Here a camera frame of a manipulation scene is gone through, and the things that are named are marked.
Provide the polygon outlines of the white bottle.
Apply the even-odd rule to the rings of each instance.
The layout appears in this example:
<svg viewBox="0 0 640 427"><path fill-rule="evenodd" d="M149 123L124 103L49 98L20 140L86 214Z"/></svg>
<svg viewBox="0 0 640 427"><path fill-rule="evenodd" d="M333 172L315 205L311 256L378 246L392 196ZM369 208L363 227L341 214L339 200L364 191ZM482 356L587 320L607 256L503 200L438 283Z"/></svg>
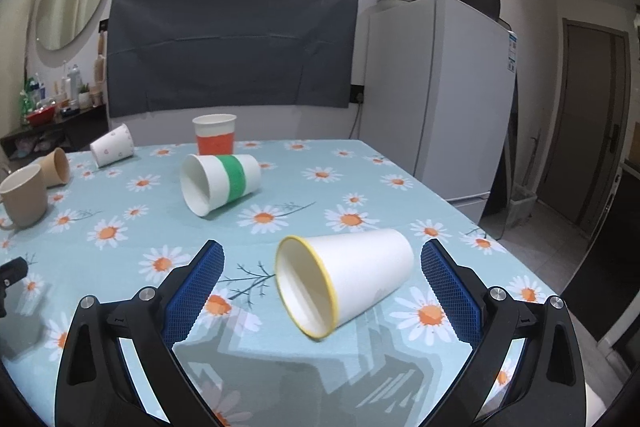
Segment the white bottle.
<svg viewBox="0 0 640 427"><path fill-rule="evenodd" d="M78 99L79 89L82 85L81 73L77 64L74 64L67 74L67 93L70 101Z"/></svg>

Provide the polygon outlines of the small potted plant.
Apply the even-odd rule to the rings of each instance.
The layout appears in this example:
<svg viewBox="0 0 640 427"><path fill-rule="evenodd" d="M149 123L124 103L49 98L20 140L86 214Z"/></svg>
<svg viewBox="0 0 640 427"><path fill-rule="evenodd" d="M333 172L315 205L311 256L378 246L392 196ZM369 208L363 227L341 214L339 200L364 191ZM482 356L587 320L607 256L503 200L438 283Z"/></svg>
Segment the small potted plant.
<svg viewBox="0 0 640 427"><path fill-rule="evenodd" d="M92 106L92 98L88 83L81 83L78 90L77 100L81 110L88 109Z"/></svg>

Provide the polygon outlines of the white cup pink hearts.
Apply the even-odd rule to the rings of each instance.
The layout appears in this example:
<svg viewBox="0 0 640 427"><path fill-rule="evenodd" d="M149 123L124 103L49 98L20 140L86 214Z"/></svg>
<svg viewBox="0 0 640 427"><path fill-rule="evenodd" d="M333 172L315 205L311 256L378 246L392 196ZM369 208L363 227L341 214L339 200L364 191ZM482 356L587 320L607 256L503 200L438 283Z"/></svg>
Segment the white cup pink hearts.
<svg viewBox="0 0 640 427"><path fill-rule="evenodd" d="M90 144L90 152L99 168L134 155L134 140L126 124L107 132Z"/></svg>

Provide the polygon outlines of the red bowl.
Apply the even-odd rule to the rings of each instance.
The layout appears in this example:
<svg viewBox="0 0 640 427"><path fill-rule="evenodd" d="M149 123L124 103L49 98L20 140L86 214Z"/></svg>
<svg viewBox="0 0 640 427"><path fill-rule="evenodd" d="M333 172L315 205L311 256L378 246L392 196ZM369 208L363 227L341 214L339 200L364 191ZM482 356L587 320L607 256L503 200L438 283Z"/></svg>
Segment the red bowl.
<svg viewBox="0 0 640 427"><path fill-rule="evenodd" d="M32 113L26 115L27 124L32 128L50 124L55 117L55 112L56 108L53 105L36 109Z"/></svg>

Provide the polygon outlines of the blue daisy tablecloth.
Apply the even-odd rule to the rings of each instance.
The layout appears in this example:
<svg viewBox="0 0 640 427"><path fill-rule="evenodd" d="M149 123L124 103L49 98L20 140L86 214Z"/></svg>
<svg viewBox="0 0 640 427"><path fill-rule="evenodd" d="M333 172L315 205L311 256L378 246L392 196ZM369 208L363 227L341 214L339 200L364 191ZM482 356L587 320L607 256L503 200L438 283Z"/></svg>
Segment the blue daisy tablecloth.
<svg viewBox="0 0 640 427"><path fill-rule="evenodd" d="M65 157L1 216L1 421L581 426L563 300L359 141Z"/></svg>

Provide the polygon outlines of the brown door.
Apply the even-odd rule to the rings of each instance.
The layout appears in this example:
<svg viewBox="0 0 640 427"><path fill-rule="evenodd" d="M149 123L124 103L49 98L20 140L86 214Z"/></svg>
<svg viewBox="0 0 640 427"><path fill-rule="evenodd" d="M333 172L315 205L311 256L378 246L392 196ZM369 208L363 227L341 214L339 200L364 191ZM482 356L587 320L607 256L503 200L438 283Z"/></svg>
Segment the brown door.
<svg viewBox="0 0 640 427"><path fill-rule="evenodd" d="M558 111L538 197L590 235L611 195L631 82L625 31L563 20Z"/></svg>

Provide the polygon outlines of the green glass bottle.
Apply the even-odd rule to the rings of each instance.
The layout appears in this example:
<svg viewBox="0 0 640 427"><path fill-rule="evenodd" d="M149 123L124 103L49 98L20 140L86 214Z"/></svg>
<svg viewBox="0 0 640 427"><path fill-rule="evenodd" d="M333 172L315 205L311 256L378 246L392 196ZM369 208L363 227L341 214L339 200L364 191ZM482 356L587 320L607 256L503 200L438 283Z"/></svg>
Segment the green glass bottle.
<svg viewBox="0 0 640 427"><path fill-rule="evenodd" d="M35 77L28 77L21 91L21 122L28 124L27 116L32 113L40 101L40 83Z"/></svg>

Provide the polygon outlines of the white cup orange band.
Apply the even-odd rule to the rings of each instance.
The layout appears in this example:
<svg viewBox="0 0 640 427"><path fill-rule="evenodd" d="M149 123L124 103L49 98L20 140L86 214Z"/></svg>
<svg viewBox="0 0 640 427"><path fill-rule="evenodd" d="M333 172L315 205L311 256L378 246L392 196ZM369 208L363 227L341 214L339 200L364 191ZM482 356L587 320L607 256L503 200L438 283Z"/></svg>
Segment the white cup orange band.
<svg viewBox="0 0 640 427"><path fill-rule="evenodd" d="M236 116L209 114L195 117L192 122L200 155L231 155L234 147Z"/></svg>

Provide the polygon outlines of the dark side shelf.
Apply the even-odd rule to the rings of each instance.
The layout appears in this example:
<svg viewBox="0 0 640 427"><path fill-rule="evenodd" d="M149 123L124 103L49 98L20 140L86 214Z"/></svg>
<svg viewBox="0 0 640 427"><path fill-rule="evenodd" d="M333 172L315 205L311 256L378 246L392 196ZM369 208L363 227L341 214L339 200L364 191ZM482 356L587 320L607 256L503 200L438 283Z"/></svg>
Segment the dark side shelf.
<svg viewBox="0 0 640 427"><path fill-rule="evenodd" d="M89 145L108 131L106 106L84 109L75 116L55 116L39 127L24 126L1 138L1 164L14 170L46 156L57 147L65 153L89 150Z"/></svg>

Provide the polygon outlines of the white cup yellow rim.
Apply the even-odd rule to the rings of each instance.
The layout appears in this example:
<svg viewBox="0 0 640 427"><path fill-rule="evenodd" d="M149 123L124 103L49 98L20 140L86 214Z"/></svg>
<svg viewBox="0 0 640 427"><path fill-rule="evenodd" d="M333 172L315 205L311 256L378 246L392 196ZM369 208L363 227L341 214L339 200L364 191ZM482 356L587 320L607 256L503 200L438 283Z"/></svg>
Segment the white cup yellow rim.
<svg viewBox="0 0 640 427"><path fill-rule="evenodd" d="M274 276L294 324L320 340L397 291L413 265L408 239L392 229L290 235L278 245Z"/></svg>

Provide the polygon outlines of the white refrigerator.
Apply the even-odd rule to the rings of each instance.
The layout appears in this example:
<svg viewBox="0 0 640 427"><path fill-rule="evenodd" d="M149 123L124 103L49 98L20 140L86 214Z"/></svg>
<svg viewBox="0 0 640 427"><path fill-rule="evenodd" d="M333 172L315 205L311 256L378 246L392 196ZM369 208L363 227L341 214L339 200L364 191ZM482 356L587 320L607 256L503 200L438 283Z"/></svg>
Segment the white refrigerator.
<svg viewBox="0 0 640 427"><path fill-rule="evenodd" d="M508 134L518 37L459 0L371 15L360 139L473 222Z"/></svg>

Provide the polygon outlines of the tan paper cup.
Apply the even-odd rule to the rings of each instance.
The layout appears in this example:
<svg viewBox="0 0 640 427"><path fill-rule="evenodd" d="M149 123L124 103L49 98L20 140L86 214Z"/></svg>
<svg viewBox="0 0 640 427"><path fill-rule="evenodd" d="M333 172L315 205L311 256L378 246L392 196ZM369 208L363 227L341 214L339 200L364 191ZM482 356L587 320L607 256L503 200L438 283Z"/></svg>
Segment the tan paper cup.
<svg viewBox="0 0 640 427"><path fill-rule="evenodd" d="M70 181L70 164L61 147L57 147L46 156L37 158L35 164L41 167L47 188L66 185Z"/></svg>

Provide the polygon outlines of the white cup green band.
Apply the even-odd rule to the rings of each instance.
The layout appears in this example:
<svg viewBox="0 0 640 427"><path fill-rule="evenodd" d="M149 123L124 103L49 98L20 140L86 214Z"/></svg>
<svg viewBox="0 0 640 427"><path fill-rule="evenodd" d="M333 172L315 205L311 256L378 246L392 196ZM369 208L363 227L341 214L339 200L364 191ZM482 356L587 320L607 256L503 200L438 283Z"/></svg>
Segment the white cup green band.
<svg viewBox="0 0 640 427"><path fill-rule="evenodd" d="M182 163L180 187L198 217L253 194L262 185L262 167L250 155L189 155Z"/></svg>

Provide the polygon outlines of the beige ceramic mug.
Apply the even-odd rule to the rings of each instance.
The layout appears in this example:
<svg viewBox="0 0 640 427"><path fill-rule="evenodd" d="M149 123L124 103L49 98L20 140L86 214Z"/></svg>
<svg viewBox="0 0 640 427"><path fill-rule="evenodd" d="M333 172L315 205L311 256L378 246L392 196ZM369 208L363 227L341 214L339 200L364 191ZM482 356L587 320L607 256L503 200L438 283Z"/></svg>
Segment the beige ceramic mug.
<svg viewBox="0 0 640 427"><path fill-rule="evenodd" d="M48 208L42 168L32 164L10 173L1 182L1 199L9 219L1 223L3 231L26 229L37 223Z"/></svg>

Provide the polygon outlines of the dark grey wall cloth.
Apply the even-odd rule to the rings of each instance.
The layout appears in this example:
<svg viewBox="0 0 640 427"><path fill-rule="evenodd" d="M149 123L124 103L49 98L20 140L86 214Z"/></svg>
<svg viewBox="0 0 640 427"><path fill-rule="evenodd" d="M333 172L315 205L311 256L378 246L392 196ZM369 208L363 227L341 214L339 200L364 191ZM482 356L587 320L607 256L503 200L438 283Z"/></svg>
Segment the dark grey wall cloth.
<svg viewBox="0 0 640 427"><path fill-rule="evenodd" d="M112 0L113 118L184 108L343 108L359 0Z"/></svg>

